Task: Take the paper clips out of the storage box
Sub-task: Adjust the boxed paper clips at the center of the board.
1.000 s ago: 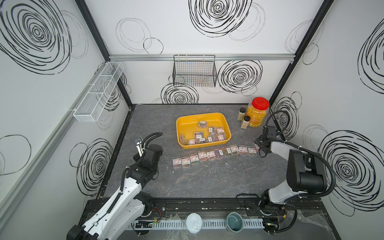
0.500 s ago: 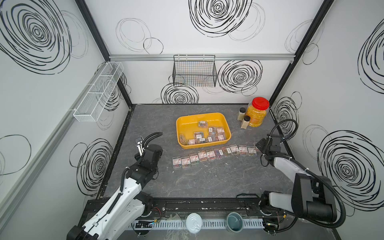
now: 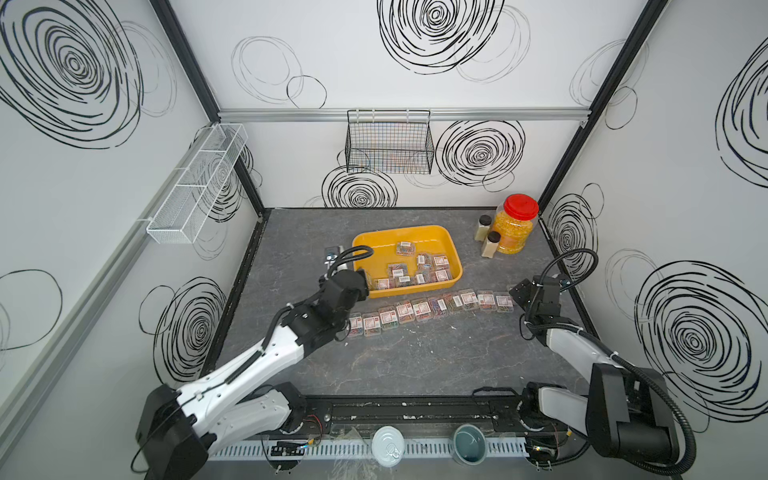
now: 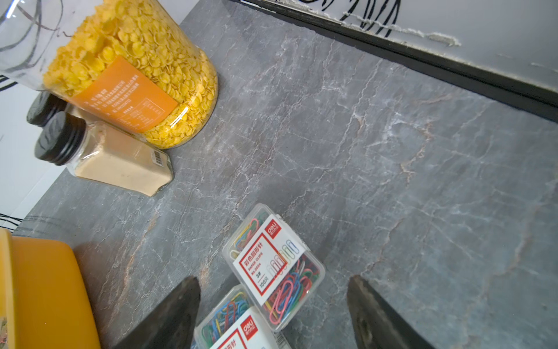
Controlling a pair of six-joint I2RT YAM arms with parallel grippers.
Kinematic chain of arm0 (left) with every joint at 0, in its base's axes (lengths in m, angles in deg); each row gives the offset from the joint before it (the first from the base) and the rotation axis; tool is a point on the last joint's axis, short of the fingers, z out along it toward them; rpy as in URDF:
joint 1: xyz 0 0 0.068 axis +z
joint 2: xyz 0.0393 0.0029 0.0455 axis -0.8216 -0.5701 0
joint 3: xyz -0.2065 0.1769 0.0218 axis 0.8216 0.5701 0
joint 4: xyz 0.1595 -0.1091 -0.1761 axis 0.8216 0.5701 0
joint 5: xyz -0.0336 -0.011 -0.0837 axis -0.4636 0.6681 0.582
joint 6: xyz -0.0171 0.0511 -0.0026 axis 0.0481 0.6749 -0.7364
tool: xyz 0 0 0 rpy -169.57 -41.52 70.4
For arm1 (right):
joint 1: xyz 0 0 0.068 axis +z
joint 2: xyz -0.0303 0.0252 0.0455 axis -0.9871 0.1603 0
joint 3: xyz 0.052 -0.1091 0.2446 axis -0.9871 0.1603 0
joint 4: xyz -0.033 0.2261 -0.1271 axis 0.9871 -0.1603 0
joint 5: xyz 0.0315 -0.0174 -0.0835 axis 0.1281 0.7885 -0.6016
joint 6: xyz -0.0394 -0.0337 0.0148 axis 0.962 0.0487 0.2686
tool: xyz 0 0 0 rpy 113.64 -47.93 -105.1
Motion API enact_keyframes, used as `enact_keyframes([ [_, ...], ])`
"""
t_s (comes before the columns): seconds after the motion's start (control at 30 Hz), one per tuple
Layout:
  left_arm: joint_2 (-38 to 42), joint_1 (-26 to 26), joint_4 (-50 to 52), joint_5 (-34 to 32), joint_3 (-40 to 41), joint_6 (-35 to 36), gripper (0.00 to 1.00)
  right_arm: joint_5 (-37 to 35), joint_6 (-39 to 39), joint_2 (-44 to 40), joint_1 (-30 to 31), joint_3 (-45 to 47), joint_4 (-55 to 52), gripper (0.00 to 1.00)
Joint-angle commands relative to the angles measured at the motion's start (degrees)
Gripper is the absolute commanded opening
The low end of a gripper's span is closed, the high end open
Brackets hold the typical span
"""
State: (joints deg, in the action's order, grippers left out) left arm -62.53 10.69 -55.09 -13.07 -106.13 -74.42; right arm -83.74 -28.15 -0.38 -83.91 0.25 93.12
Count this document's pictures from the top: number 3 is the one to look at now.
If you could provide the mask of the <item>clear paper clip box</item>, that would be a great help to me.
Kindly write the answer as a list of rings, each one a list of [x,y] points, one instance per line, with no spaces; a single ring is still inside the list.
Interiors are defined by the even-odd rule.
[[[434,318],[438,318],[449,313],[448,306],[442,297],[429,297],[428,303]]]
[[[446,303],[448,310],[451,314],[460,312],[464,308],[463,301],[460,297],[460,295],[456,292],[449,292],[443,296],[444,302]]]
[[[484,311],[497,310],[495,294],[492,291],[478,291],[477,299],[478,299],[478,304],[481,310],[484,310]]]
[[[472,289],[465,289],[459,292],[463,309],[466,311],[477,310],[479,308],[479,300],[477,294]]]
[[[358,337],[364,334],[364,322],[360,313],[353,313],[349,317],[349,337]]]
[[[395,306],[385,306],[378,310],[383,331],[392,330],[399,326],[399,317]]]
[[[363,314],[362,320],[365,337],[372,337],[382,333],[381,319],[378,313]]]
[[[495,292],[494,299],[497,312],[512,312],[514,310],[514,301],[507,292]]]
[[[414,308],[410,301],[406,300],[398,302],[395,307],[398,316],[398,322],[400,324],[410,323],[415,320]]]
[[[418,322],[425,322],[433,318],[433,310],[426,298],[414,299],[412,301],[415,319]]]

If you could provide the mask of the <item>yellow plastic storage tray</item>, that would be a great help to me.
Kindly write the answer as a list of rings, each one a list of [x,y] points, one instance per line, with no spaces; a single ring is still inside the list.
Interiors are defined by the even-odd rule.
[[[368,246],[373,255],[354,262],[354,268],[365,270],[374,299],[449,289],[454,287],[464,274],[464,268],[450,233],[439,225],[414,226],[389,230],[366,232],[357,235],[354,246]],[[426,262],[418,262],[419,255],[437,255],[443,260],[448,279],[430,282],[424,270]],[[408,286],[388,289],[375,287],[377,280],[393,279],[393,271],[402,271],[411,282]]]

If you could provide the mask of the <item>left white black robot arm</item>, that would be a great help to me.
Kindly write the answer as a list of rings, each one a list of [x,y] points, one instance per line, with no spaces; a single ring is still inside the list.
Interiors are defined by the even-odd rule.
[[[224,366],[178,388],[152,390],[144,403],[136,455],[146,479],[190,479],[209,457],[255,434],[296,428],[302,422],[297,392],[271,387],[255,392],[346,330],[351,309],[370,293],[366,273],[331,268],[319,290],[288,303],[265,337]]]

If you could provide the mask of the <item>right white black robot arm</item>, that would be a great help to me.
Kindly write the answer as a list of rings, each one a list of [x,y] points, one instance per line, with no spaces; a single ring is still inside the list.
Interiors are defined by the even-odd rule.
[[[560,422],[584,436],[595,452],[662,476],[694,465],[695,433],[668,393],[664,377],[621,357],[574,321],[562,316],[558,279],[536,276],[512,287],[520,324],[571,365],[588,383],[585,395],[530,382],[520,415]]]

